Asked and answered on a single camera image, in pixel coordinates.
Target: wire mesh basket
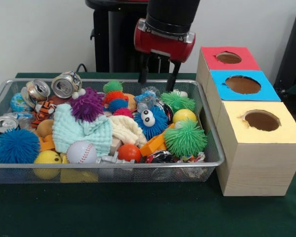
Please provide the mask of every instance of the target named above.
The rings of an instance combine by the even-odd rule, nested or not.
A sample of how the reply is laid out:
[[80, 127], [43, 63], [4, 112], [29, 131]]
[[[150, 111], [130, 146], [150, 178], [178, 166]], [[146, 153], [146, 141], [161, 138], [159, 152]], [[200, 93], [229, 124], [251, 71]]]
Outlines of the wire mesh basket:
[[[10, 100], [31, 79], [13, 79], [0, 86], [0, 116], [10, 110]], [[51, 79], [44, 79], [51, 85]], [[109, 79], [84, 79], [83, 87], [102, 91]], [[124, 79], [124, 93], [141, 94], [141, 89], [155, 86], [160, 92], [166, 80], [148, 80], [140, 85], [136, 80]], [[205, 182], [216, 166], [224, 161], [224, 152], [218, 137], [205, 94], [201, 85], [193, 80], [177, 80], [175, 89], [185, 91], [195, 99], [195, 114], [208, 136], [202, 163], [136, 163], [136, 164], [0, 164], [0, 184], [3, 183], [79, 183], [79, 182]], [[47, 179], [50, 174], [57, 174]]]

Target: light blue washcloth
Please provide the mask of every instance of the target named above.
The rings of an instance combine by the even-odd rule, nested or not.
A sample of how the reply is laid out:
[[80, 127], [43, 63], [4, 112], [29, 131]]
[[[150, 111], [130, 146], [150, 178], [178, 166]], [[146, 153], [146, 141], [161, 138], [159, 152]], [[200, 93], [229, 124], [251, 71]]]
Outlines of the light blue washcloth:
[[75, 120], [69, 104], [58, 105], [54, 114], [53, 141], [57, 152], [66, 153], [76, 141], [88, 141], [97, 150], [97, 156], [107, 156], [112, 144], [112, 125], [105, 115], [94, 122]]

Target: purple puffer ball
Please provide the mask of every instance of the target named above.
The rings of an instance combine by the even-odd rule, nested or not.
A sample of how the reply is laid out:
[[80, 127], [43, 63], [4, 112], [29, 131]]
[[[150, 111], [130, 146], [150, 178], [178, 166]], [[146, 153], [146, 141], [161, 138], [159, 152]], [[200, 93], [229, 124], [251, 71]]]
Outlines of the purple puffer ball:
[[87, 122], [93, 122], [103, 112], [103, 94], [98, 93], [90, 87], [85, 89], [85, 94], [77, 99], [70, 99], [72, 115], [76, 120], [81, 119]]

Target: white wall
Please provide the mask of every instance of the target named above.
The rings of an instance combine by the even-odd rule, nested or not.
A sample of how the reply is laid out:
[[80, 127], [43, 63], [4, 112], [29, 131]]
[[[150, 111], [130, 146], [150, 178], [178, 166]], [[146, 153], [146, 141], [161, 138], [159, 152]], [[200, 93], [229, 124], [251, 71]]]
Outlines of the white wall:
[[199, 48], [246, 46], [274, 82], [296, 17], [296, 0], [201, 0], [196, 44], [181, 72], [195, 72]]
[[[197, 42], [181, 72], [195, 73], [205, 46], [247, 46], [274, 82], [296, 15], [296, 0], [201, 0]], [[84, 0], [0, 0], [0, 83], [17, 72], [95, 70], [93, 10]]]
[[18, 72], [95, 70], [84, 0], [0, 0], [0, 83]]

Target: baseball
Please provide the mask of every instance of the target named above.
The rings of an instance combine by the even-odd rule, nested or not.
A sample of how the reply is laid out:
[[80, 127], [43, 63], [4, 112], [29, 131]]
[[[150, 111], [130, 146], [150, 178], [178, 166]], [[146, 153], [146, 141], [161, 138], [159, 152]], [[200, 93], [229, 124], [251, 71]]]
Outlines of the baseball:
[[72, 143], [67, 150], [68, 163], [91, 164], [96, 163], [97, 150], [92, 143], [78, 141]]

